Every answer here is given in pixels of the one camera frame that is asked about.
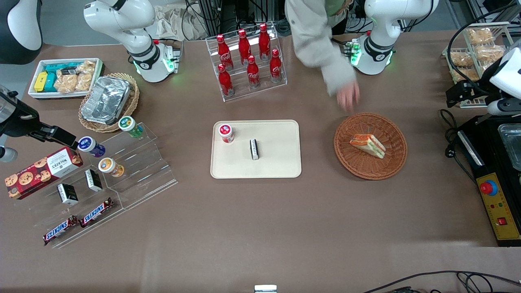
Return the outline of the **bare person hand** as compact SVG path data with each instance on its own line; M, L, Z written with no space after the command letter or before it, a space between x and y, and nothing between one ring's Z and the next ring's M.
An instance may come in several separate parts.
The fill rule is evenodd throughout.
M360 90L357 81L350 82L336 92L337 105L348 113L353 113L359 103Z

